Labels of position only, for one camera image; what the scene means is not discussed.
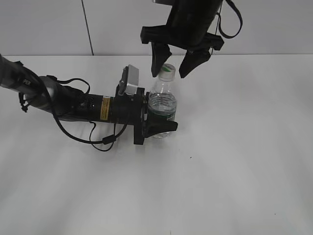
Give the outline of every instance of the green bottle label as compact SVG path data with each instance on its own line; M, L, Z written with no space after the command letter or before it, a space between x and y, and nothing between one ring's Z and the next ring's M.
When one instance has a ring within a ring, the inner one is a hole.
M150 109L148 109L148 117L154 120L167 120L167 121L174 121L175 120L175 114L176 112L163 115L163 114L158 114L157 111L154 112Z

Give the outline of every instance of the yellow warning label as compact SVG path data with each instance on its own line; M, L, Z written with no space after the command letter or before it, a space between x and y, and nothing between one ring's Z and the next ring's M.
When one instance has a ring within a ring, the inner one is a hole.
M101 115L100 119L103 121L109 120L110 100L111 98L103 97L100 114Z

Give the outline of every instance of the white table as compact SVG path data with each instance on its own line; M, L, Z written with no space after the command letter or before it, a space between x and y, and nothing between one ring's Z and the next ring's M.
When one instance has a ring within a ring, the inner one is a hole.
M154 82L145 56L7 58L93 94L113 96L128 64ZM101 153L1 88L0 234L313 234L313 56L213 56L174 92L175 134L134 146L129 127ZM92 125L65 127L87 139Z

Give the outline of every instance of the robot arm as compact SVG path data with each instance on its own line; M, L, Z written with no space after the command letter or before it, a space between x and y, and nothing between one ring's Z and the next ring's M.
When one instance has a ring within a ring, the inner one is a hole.
M147 114L148 94L138 88L139 70L131 65L123 70L115 97L83 93L58 81L54 76L38 77L25 68L21 62L11 62L0 55L0 86L19 93L22 109L27 112L33 106L52 113L59 128L68 137L87 144L109 144L121 134L103 138L100 141L87 141L68 133L60 121L108 122L134 126L134 144L144 144L145 138L176 131L178 124L173 121L153 120Z
M168 45L187 50L179 72L185 78L193 69L208 61L211 57L210 48L220 50L224 44L221 36L207 33L223 0L153 0L155 3L171 5L172 10L166 25L143 27L141 41L151 42L153 60L152 75L156 77L166 60L172 55ZM242 17L231 0L226 0L238 15L242 28ZM223 37L233 38L222 31L221 21L219 30Z

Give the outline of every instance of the clear plastic bottle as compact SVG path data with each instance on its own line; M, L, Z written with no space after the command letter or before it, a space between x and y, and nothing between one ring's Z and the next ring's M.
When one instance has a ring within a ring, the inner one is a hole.
M175 67L164 64L157 81L150 90L148 112L151 118L174 121L177 100L171 92L171 85L175 79ZM162 139L170 135L170 132L155 135L155 138Z

